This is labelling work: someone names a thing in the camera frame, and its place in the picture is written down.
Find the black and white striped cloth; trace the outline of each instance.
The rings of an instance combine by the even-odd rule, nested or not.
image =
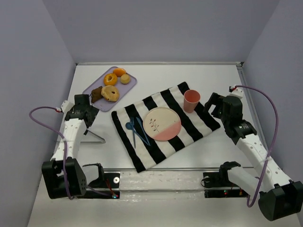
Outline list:
[[[204,106],[201,103],[197,105],[193,113],[188,114],[183,111],[183,95],[187,90],[189,90],[189,87],[186,82],[183,82],[176,87],[158,92],[142,101],[112,112],[112,118],[118,134],[137,172],[142,172],[157,165],[177,151],[209,135],[220,127],[219,123],[209,113],[203,113]],[[130,117],[139,117],[142,121],[145,115],[156,107],[170,108],[179,115],[182,124],[180,133],[168,141],[157,141],[148,137],[150,146],[136,137],[136,149],[134,149],[133,133],[131,130],[126,129],[125,124],[130,122]],[[142,129],[137,121],[135,121],[134,127],[144,138]]]

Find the blue utensil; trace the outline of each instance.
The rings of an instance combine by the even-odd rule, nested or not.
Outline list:
[[[143,128],[142,122],[140,121],[139,117],[136,117],[136,119],[137,119],[137,121],[138,121],[138,123],[139,123],[139,125],[140,125],[140,127],[141,127],[141,129],[143,131],[143,133],[144,133],[144,136],[146,138],[146,141],[147,141],[148,145],[151,145],[150,142],[148,141],[148,138],[147,138],[147,135],[146,135],[145,130]]]
[[[128,129],[128,130],[133,130],[133,128],[132,128],[130,122],[126,123],[126,124],[125,124],[125,127],[126,127],[126,129]],[[136,131],[134,131],[134,132],[135,132],[135,134],[136,134],[144,143],[146,143],[147,145],[149,145],[149,144],[145,141],[145,139],[143,139]]]
[[[136,140],[134,137],[134,118],[133,117],[131,117],[131,126],[132,126],[132,130],[133,130],[134,148],[136,148]]]

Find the pastry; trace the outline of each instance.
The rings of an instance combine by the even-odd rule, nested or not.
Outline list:
[[[120,78],[121,83],[128,84],[131,81],[131,77],[128,74],[122,75]]]
[[[91,91],[91,102],[95,103],[99,99],[101,99],[103,96],[101,95],[102,86],[94,89]]]
[[[103,79],[103,82],[104,82],[104,85],[107,86],[107,85],[112,85],[114,86],[118,81],[118,77],[116,74],[114,73],[109,73],[109,74],[106,74],[104,76],[104,79]]]
[[[112,85],[102,88],[101,95],[109,102],[116,102],[120,97],[119,90]]]
[[[117,77],[121,77],[122,75],[126,74],[125,69],[116,68],[113,70],[113,73],[117,75]]]

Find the white stripe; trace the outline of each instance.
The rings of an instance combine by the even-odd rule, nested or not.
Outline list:
[[[140,101],[135,104],[136,110],[138,111],[141,119],[144,119],[144,117],[147,115],[149,110],[147,109],[146,105],[143,101]],[[171,146],[171,144],[168,141],[157,141],[155,140],[156,144],[158,145],[161,152],[165,155],[166,158],[174,154],[176,151]]]
[[[184,96],[178,87],[173,87],[169,89],[174,99],[178,102],[180,107],[183,109]],[[208,136],[213,131],[204,123],[204,121],[198,116],[196,111],[192,113],[186,113],[187,117],[189,117],[190,121],[193,123],[194,127],[198,129],[198,131],[203,135],[203,137]]]
[[[121,123],[122,129],[126,133],[129,141],[131,142],[132,146],[134,147],[134,140],[133,140],[133,131],[126,129],[125,124],[127,122],[130,122],[130,118],[128,117],[128,114],[125,110],[125,108],[122,108],[117,111],[118,119]],[[143,141],[139,139],[137,136],[135,136],[136,140],[136,155],[139,157],[141,162],[143,163],[145,169],[149,169],[156,165],[155,161],[152,159],[150,154],[148,153],[148,150],[145,148],[145,145],[143,144]]]
[[[156,93],[152,95],[152,98],[154,102],[157,104],[157,106],[169,108],[169,106],[167,105],[167,103],[165,102],[165,100],[163,99],[160,93]],[[194,142],[193,138],[186,132],[183,126],[181,127],[181,131],[178,134],[178,137],[183,142],[185,147]]]

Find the black stripe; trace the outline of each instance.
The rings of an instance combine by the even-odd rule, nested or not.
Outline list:
[[[141,160],[137,156],[131,142],[129,141],[126,133],[124,132],[124,130],[121,126],[121,123],[120,123],[120,121],[118,119],[118,116],[117,116],[117,111],[112,112],[112,118],[113,118],[113,122],[116,126],[117,132],[119,133],[119,136],[121,137],[121,140],[124,143],[124,145],[126,147],[126,150],[129,154],[129,156],[131,157],[131,159],[133,161],[133,164],[134,164],[134,167],[136,168],[137,172],[139,173],[139,172],[142,172],[142,171],[146,170],[143,163],[141,162]]]
[[[157,104],[155,103],[155,101],[153,100],[153,98],[151,96],[148,96],[147,98],[143,99],[143,102],[148,110],[151,110],[151,109],[157,107]],[[168,142],[175,149],[175,151],[181,150],[185,147],[184,143],[178,136],[175,136],[174,138],[168,140]]]
[[[189,90],[189,87],[186,82],[183,82],[178,85],[179,90],[184,95],[184,93]],[[204,106],[201,103],[198,103],[198,105],[195,108],[195,112],[200,117],[202,121],[207,125],[208,128],[210,128],[212,131],[215,131],[220,128],[220,124],[207,112],[204,113]]]
[[[127,107],[125,107],[125,110],[128,114],[129,117],[134,117],[134,128],[135,130],[140,134],[143,135],[142,129],[139,125],[139,123],[136,120],[136,117],[138,117],[140,119],[140,121],[142,122],[141,117],[139,116],[139,113],[136,109],[136,107],[134,106],[134,104],[129,105]],[[152,159],[155,161],[155,163],[159,164],[160,162],[162,162],[164,159],[166,159],[165,155],[162,153],[162,151],[160,150],[160,148],[158,147],[158,145],[156,144],[155,140],[152,140],[150,137],[148,137],[148,140],[150,142],[150,146],[143,143],[145,145],[145,148],[147,149],[148,153],[150,154],[150,156],[152,157]]]
[[[174,110],[181,119],[181,124],[186,130],[186,132],[193,138],[194,141],[199,140],[203,135],[198,131],[198,129],[193,125],[189,117],[183,112],[179,103],[174,99],[174,96],[171,94],[170,90],[161,91],[163,99],[167,103],[170,109]]]

